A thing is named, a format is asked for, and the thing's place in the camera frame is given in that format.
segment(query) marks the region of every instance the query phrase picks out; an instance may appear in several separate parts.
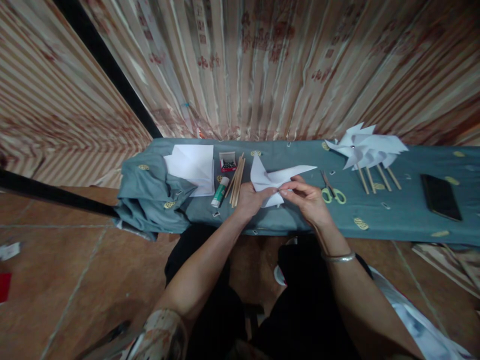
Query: smartphone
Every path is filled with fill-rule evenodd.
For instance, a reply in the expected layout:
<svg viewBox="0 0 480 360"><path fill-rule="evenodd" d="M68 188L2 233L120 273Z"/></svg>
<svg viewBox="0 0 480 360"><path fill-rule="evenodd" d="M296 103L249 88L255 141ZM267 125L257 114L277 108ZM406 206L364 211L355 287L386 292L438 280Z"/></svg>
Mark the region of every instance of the smartphone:
<svg viewBox="0 0 480 360"><path fill-rule="evenodd" d="M452 184L427 174L420 174L426 204L430 211L454 221L462 221L462 214L455 200Z"/></svg>

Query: black pants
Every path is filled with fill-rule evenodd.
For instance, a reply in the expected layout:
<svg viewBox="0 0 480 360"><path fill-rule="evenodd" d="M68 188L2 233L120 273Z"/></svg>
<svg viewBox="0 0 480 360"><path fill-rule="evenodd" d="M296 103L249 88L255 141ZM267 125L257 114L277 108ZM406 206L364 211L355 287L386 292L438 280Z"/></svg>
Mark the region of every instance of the black pants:
<svg viewBox="0 0 480 360"><path fill-rule="evenodd" d="M166 283L216 228L193 224L180 237L165 266ZM372 277L365 261L361 265ZM273 359L359 359L335 302L327 266L312 235L278 250L287 288L251 343ZM247 340L242 301L229 286L230 261L196 321L187 359L224 359L236 339Z"/></svg>

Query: brown floor tile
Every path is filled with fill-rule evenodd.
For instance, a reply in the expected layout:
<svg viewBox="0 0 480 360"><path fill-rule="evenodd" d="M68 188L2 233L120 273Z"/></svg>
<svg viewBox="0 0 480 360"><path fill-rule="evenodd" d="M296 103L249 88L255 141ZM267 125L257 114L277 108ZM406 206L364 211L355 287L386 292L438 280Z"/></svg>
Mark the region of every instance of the brown floor tile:
<svg viewBox="0 0 480 360"><path fill-rule="evenodd" d="M439 324L427 306L425 299L418 290L414 279L410 275L400 258L393 242L372 239L347 239L350 247L359 254L366 263L377 269L390 281L415 307L420 310L437 328Z"/></svg>
<svg viewBox="0 0 480 360"><path fill-rule="evenodd" d="M480 300L415 254L410 244L397 244L448 336L480 357L480 319L475 311L480 309Z"/></svg>
<svg viewBox="0 0 480 360"><path fill-rule="evenodd" d="M178 235L157 242L107 230L47 359L74 359L125 320L142 326L165 288L164 267Z"/></svg>
<svg viewBox="0 0 480 360"><path fill-rule="evenodd" d="M107 205L116 204L117 189L105 187L63 187L72 193ZM28 225L105 225L110 218L70 207L36 200L17 222Z"/></svg>
<svg viewBox="0 0 480 360"><path fill-rule="evenodd" d="M17 220L31 199L11 193L0 193L0 224L10 225Z"/></svg>
<svg viewBox="0 0 480 360"><path fill-rule="evenodd" d="M0 359L39 359L85 269L102 228L10 229L21 252L1 263L12 273L0 306Z"/></svg>
<svg viewBox="0 0 480 360"><path fill-rule="evenodd" d="M278 249L286 237L241 236L230 254L230 286L242 302L260 304L268 316L283 290L274 278Z"/></svg>

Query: scissors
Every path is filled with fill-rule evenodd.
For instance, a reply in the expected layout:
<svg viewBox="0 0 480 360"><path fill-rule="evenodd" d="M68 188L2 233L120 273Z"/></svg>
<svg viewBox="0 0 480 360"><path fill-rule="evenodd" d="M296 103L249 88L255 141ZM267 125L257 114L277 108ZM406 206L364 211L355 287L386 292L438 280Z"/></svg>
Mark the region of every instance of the scissors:
<svg viewBox="0 0 480 360"><path fill-rule="evenodd" d="M325 201L327 204L330 204L332 202L332 199L335 199L340 205L345 204L347 202L347 197L344 195L344 193L336 188L333 188L332 185L330 185L325 171L322 171L321 175L323 176L323 180L325 181L326 185L326 187L321 190L321 197L323 198L323 201Z"/></svg>

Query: hand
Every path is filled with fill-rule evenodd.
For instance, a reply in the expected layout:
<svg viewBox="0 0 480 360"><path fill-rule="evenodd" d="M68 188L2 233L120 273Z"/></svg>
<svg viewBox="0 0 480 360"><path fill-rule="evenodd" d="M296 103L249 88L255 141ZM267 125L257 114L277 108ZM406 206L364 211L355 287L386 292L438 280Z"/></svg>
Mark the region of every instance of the hand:
<svg viewBox="0 0 480 360"><path fill-rule="evenodd" d="M334 221L325 205L322 191L318 187L305 183L300 175L292 177L291 180L280 186L280 195L298 206L310 226L323 227L333 224Z"/></svg>
<svg viewBox="0 0 480 360"><path fill-rule="evenodd" d="M238 204L233 214L250 221L250 219L259 212L264 200L271 197L277 191L274 187L268 187L256 192L251 182L243 183L240 187L240 194L238 195Z"/></svg>

